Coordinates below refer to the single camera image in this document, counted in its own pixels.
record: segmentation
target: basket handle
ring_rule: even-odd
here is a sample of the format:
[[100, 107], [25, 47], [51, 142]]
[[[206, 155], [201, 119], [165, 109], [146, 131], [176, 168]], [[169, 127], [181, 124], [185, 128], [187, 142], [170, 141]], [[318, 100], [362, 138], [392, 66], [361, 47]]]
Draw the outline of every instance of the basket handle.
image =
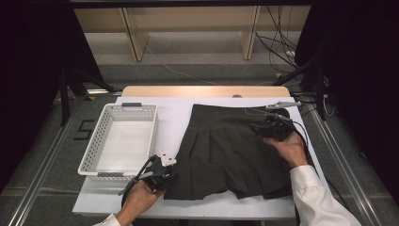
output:
[[142, 110], [143, 106], [141, 103], [122, 103], [123, 110]]

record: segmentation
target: person's hand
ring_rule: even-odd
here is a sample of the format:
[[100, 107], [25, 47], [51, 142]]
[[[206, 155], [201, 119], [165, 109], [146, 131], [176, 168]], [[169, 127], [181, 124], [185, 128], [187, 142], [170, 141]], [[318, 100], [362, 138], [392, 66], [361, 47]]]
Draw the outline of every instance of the person's hand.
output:
[[263, 142], [274, 146], [279, 152], [279, 155], [287, 160], [292, 168], [308, 165], [302, 139], [296, 132], [291, 133], [291, 135], [283, 141], [264, 137]]
[[165, 192], [165, 190], [152, 192], [145, 182], [138, 181], [130, 190], [125, 204], [116, 215], [120, 225], [129, 225], [136, 217], [150, 209]]

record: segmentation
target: person's arm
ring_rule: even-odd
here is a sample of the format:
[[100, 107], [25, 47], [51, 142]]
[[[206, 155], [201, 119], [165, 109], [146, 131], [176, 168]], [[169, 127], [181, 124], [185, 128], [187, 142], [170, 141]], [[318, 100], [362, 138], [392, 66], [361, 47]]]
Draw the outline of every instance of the person's arm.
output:
[[165, 194], [166, 191], [152, 192], [143, 181], [138, 181], [126, 198], [121, 210], [114, 216], [110, 215], [106, 220], [95, 226], [128, 226], [142, 213], [146, 212]]
[[286, 159], [291, 169], [291, 183], [300, 225], [360, 225], [330, 192], [322, 186], [314, 168], [308, 165], [302, 139], [292, 133], [279, 142], [264, 138], [264, 143], [274, 146], [281, 157]]

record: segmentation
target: white sleeve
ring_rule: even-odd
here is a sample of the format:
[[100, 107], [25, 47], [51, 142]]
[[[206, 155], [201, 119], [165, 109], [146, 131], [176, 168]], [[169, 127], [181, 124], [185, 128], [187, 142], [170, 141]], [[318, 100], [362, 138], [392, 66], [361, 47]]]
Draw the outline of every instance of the white sleeve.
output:
[[120, 223], [113, 214], [109, 215], [103, 222], [95, 224], [93, 226], [120, 226]]
[[360, 225], [330, 192], [326, 191], [311, 166], [291, 169], [294, 202], [300, 216], [300, 225]]

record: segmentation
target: white shirt cuff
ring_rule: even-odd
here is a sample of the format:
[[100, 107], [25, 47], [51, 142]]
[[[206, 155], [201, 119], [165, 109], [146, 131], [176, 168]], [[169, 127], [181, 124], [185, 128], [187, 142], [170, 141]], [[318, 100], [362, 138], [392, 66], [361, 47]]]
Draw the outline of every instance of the white shirt cuff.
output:
[[293, 168], [290, 173], [293, 191], [311, 186], [322, 186], [316, 170], [310, 165]]

